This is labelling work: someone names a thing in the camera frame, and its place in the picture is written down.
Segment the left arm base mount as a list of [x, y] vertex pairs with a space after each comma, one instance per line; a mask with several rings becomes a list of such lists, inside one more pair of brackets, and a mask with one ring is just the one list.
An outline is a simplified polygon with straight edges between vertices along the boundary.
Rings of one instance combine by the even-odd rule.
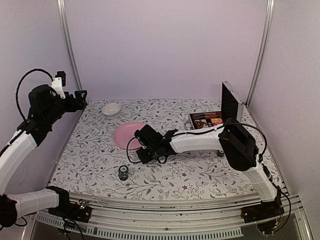
[[71, 220], [88, 223], [92, 214], [92, 208], [89, 202], [84, 199], [79, 199], [76, 202], [69, 202], [65, 206], [49, 208], [48, 213], [58, 217], [65, 217]]

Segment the aluminium poker case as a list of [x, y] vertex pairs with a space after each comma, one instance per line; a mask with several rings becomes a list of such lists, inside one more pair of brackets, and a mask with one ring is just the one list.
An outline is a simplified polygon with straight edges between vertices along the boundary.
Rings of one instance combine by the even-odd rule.
[[223, 81], [222, 88], [221, 88], [220, 110], [190, 113], [189, 119], [190, 119], [191, 128], [197, 129], [195, 125], [195, 120], [202, 120], [203, 122], [206, 121], [206, 125], [200, 129], [215, 127], [215, 126], [212, 126], [211, 119], [193, 119], [192, 114], [219, 112], [222, 115], [221, 119], [223, 123], [228, 118], [235, 118], [238, 122], [240, 122], [242, 120], [243, 108], [244, 108], [244, 102], [241, 100], [236, 90], [232, 87], [232, 85], [227, 80]]

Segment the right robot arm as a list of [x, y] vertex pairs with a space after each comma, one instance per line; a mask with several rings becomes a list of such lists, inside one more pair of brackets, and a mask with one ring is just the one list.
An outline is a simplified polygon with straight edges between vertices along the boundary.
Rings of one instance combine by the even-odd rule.
[[269, 218], [278, 210], [275, 201], [278, 190], [273, 185], [272, 175], [263, 163], [263, 152], [259, 152], [255, 138], [248, 132], [249, 124], [228, 118], [223, 124], [205, 129], [170, 130], [161, 135], [146, 124], [136, 130], [134, 137], [142, 145], [136, 154], [143, 164], [159, 157], [168, 157], [184, 152], [216, 150], [222, 151], [230, 167], [243, 172], [263, 202], [258, 213]]

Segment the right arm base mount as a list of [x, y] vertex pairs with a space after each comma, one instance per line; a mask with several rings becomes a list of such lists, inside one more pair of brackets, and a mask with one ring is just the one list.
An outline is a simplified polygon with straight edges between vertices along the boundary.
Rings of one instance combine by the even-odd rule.
[[283, 219], [284, 213], [284, 208], [275, 201], [261, 202], [260, 204], [241, 209], [241, 217], [245, 223], [273, 218], [271, 221], [265, 221], [256, 225], [258, 231], [264, 235], [272, 235], [280, 228], [280, 222]]

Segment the red card deck box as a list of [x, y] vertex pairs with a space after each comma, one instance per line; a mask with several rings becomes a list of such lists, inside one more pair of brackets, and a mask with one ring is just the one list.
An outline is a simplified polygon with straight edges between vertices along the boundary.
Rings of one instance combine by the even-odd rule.
[[212, 126], [217, 126], [217, 125], [221, 125], [224, 123], [221, 118], [211, 118], [210, 122], [211, 122]]

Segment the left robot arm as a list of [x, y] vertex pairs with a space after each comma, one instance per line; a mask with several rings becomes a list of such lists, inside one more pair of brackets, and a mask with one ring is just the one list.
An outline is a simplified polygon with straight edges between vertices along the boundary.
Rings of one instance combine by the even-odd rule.
[[58, 71], [50, 77], [51, 84], [35, 87], [29, 94], [28, 115], [12, 138], [0, 151], [0, 226], [9, 228], [27, 215], [48, 210], [50, 214], [69, 220], [87, 222], [89, 208], [78, 201], [71, 203], [67, 190], [49, 186], [35, 192], [5, 194], [7, 185], [25, 158], [52, 131], [53, 124], [65, 113], [82, 111], [86, 107], [87, 91], [64, 91], [66, 73]]

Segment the black triangular dealer badge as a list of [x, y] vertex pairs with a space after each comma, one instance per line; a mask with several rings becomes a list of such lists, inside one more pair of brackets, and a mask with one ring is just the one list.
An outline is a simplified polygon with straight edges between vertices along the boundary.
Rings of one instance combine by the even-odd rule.
[[195, 120], [194, 123], [197, 129], [201, 129], [206, 125], [207, 122], [202, 120]]

